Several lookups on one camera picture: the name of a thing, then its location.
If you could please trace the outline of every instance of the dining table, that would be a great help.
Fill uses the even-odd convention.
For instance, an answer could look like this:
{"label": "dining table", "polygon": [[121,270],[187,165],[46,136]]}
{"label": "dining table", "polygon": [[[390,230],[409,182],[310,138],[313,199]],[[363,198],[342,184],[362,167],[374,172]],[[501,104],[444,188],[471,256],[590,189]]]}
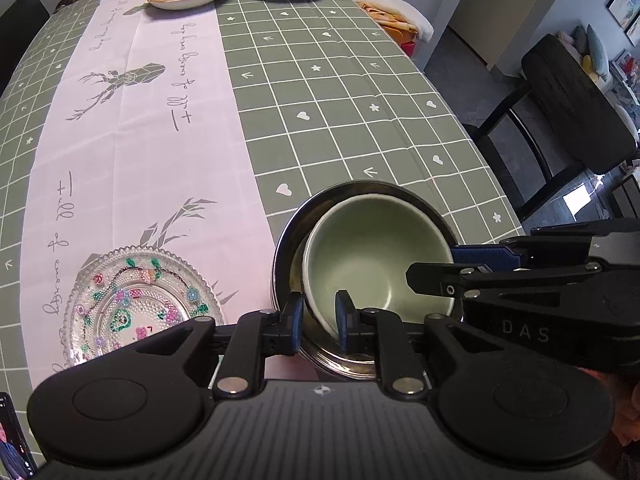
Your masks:
{"label": "dining table", "polygon": [[271,306],[284,226],[341,182],[409,189],[460,243],[523,234],[438,90],[353,0],[79,0],[17,66],[0,139],[0,391],[38,463],[27,401],[70,365],[67,298],[102,254],[177,254],[233,323]]}

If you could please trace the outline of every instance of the glass plate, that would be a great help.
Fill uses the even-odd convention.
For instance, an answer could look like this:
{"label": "glass plate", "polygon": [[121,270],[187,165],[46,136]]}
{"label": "glass plate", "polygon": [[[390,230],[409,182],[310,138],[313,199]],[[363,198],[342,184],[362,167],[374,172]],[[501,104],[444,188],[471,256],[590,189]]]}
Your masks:
{"label": "glass plate", "polygon": [[63,325],[65,357],[75,366],[197,316],[224,324],[213,291],[193,267],[163,250],[117,249],[76,279]]}

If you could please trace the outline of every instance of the white towel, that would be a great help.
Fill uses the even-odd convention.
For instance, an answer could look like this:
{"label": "white towel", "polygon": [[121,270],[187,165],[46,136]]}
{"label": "white towel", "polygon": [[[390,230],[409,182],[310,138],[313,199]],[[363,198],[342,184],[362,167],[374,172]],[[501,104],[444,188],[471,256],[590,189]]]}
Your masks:
{"label": "white towel", "polygon": [[427,42],[433,36],[433,26],[418,9],[402,0],[354,0],[356,2],[366,2],[394,14],[402,14],[409,23],[418,29],[418,39]]}

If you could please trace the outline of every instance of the smartphone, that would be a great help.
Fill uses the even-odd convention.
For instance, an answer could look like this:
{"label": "smartphone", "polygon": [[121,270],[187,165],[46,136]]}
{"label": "smartphone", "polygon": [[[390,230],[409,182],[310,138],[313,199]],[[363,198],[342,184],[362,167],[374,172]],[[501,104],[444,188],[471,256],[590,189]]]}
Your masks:
{"label": "smartphone", "polygon": [[5,392],[0,392],[0,462],[12,480],[26,480],[36,472],[11,396]]}

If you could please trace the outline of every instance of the black chair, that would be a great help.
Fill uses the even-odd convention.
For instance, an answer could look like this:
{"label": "black chair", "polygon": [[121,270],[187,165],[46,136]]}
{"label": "black chair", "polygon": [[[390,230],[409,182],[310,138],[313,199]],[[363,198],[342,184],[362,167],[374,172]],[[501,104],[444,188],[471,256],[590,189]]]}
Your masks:
{"label": "black chair", "polygon": [[[465,124],[520,221],[526,220],[584,170],[607,173],[631,158],[637,149],[633,136],[611,104],[557,38],[547,34],[527,52],[522,58],[522,71],[526,81],[505,97],[479,128]],[[528,94],[574,160],[555,175],[536,139],[513,110]],[[489,137],[505,115],[527,141],[545,179],[544,186],[526,201]]]}
{"label": "black chair", "polygon": [[629,175],[607,196],[614,218],[640,218],[640,188],[633,175]]}
{"label": "black chair", "polygon": [[16,0],[0,16],[0,95],[31,41],[48,19],[49,13],[40,0]]}

